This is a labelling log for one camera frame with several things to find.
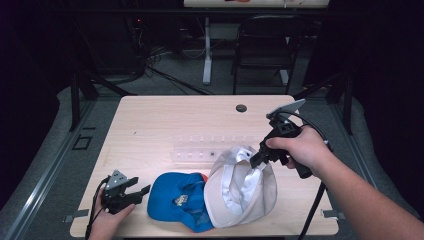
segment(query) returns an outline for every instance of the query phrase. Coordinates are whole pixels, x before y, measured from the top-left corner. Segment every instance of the human arm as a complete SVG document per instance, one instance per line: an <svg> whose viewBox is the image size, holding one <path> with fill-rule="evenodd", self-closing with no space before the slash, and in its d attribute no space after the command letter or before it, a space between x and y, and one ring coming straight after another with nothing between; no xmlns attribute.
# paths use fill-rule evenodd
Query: human arm
<svg viewBox="0 0 424 240"><path fill-rule="evenodd" d="M344 165L309 126L296 138L272 138L270 148L287 150L309 167L335 197L360 239L422 239L424 224ZM287 167L294 168L290 161Z"/></svg>
<svg viewBox="0 0 424 240"><path fill-rule="evenodd" d="M116 214L110 214L104 211L101 204L101 196L104 189L99 191L96 199L96 206L94 214L99 213L95 218L91 227L90 240L107 240L112 239L118 229L119 224L134 210L135 204L131 204L128 207L122 209Z"/></svg>

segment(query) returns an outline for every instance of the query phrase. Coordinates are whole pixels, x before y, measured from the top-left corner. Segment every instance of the baseball cap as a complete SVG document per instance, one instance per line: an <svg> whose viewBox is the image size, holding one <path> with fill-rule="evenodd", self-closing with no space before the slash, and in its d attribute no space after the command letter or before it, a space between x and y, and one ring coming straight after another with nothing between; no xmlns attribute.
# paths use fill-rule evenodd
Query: baseball cap
<svg viewBox="0 0 424 240"><path fill-rule="evenodd" d="M160 175L150 191L148 215L158 221L181 222L193 232L212 229L204 201L207 179L201 173L168 172Z"/></svg>
<svg viewBox="0 0 424 240"><path fill-rule="evenodd" d="M224 151L212 166L205 185L205 203L212 224L225 228L267 215L277 201L277 182L271 164L252 169L251 147Z"/></svg>

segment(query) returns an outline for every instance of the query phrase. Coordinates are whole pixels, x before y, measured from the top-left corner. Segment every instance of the cap logo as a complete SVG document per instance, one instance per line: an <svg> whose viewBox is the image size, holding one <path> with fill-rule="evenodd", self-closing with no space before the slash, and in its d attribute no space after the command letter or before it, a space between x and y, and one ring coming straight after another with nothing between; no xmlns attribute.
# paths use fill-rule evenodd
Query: cap logo
<svg viewBox="0 0 424 240"><path fill-rule="evenodd" d="M187 200L188 200L188 195L181 195L181 196L174 199L174 203L178 207L181 207L184 203L187 202Z"/></svg>

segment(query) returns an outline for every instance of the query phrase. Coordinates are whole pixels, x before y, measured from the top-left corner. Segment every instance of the forearm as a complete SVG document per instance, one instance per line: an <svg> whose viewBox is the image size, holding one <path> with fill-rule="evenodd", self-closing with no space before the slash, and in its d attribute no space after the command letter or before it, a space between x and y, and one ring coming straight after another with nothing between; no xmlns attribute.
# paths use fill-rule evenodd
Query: forearm
<svg viewBox="0 0 424 240"><path fill-rule="evenodd" d="M315 169L361 239L418 239L424 225L335 156Z"/></svg>
<svg viewBox="0 0 424 240"><path fill-rule="evenodd" d="M115 235L116 227L105 225L93 226L89 240L109 240Z"/></svg>

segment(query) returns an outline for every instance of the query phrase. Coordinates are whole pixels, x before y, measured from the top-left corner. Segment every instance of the chair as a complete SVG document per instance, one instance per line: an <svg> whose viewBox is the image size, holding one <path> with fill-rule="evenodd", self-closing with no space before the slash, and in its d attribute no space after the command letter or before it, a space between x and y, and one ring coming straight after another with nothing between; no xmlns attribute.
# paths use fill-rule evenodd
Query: chair
<svg viewBox="0 0 424 240"><path fill-rule="evenodd" d="M233 94L236 94L238 85L238 68L273 69L276 73L287 70L287 94L306 31L306 21L300 16L257 15L243 21L238 28L231 69L234 75Z"/></svg>

